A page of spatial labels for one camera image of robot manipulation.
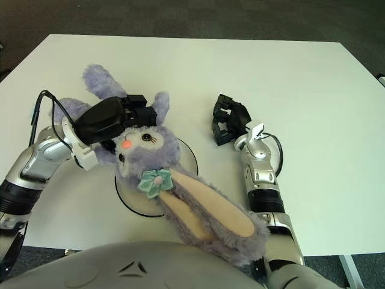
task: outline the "beige ear lining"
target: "beige ear lining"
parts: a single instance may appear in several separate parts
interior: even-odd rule
[[[214,235],[208,233],[202,227],[200,220],[190,207],[182,200],[174,197],[166,191],[161,191],[159,197],[163,202],[175,213],[175,215],[185,224],[191,233],[201,241],[209,241],[216,239]]]
[[[240,237],[254,234],[255,227],[250,218],[216,191],[173,169],[171,177],[228,230]]]

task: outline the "silver robot arm segment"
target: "silver robot arm segment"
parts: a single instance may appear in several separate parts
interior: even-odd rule
[[[49,126],[19,155],[0,186],[0,280],[13,267],[24,239],[19,231],[28,223],[33,206],[57,168],[71,157],[86,170],[97,164],[91,147],[77,138],[66,118],[55,129],[72,151]]]
[[[271,151],[264,143],[262,122],[247,124],[247,134],[234,144],[241,151],[245,186],[250,208],[263,219],[271,236],[266,243],[264,264],[269,276],[285,264],[304,264],[289,215],[285,213],[276,173],[271,166]]]

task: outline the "table leg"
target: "table leg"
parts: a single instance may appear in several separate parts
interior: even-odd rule
[[[350,289],[364,289],[357,267],[351,255],[339,255]]]

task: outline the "fluffy fur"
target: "fluffy fur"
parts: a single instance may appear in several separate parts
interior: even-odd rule
[[[84,72],[83,78],[87,89],[101,99],[111,96],[122,97],[123,94],[124,96],[126,95],[121,85],[115,82],[112,76],[102,66],[89,66]],[[90,107],[74,99],[65,99],[63,105],[74,119],[78,118],[86,110],[85,108]],[[98,160],[101,163],[116,163],[116,177],[127,186],[136,187],[144,171],[158,170],[161,168],[173,168],[206,184],[202,178],[190,174],[179,164],[180,150],[177,138],[169,129],[162,126],[169,109],[168,94],[164,92],[158,93],[152,106],[158,114],[156,119],[157,126],[127,129],[114,139],[116,143],[115,155],[112,155],[101,147],[95,149]],[[55,120],[59,122],[62,117],[63,116],[55,115]],[[155,136],[157,141],[150,143],[143,140],[141,136],[145,133]],[[122,146],[125,140],[132,142],[130,148],[124,148]],[[201,241],[196,239],[172,210],[169,209],[162,200],[158,199],[158,203],[163,207],[167,220],[173,224],[179,237],[184,242],[214,253],[234,265],[243,265],[263,256],[265,252],[265,241],[269,235],[269,230],[264,222],[257,218],[255,214],[247,213],[244,209],[236,205],[241,211],[248,214],[255,227],[255,232],[251,237],[239,237],[218,222],[211,213],[206,211],[181,185],[176,181],[173,182],[175,188],[169,192],[188,204],[191,210],[202,220],[204,229],[217,237],[215,241]],[[226,198],[226,196],[213,185],[206,185]]]

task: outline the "purple plush bunny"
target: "purple plush bunny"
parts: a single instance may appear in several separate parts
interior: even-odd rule
[[[125,97],[121,85],[100,65],[88,66],[83,74],[87,89],[100,99]],[[78,118],[91,106],[76,99],[61,99],[71,117]],[[207,185],[180,164],[177,138],[162,126],[169,109],[165,92],[155,96],[152,104],[157,113],[156,126],[128,128],[114,139],[115,155],[95,148],[100,163],[116,163],[116,177],[130,187],[137,187],[148,171],[166,169],[173,188],[156,197],[164,215],[186,243],[212,252],[234,265],[261,258],[269,231],[252,212],[231,203],[218,189]],[[55,121],[63,114],[55,110]]]

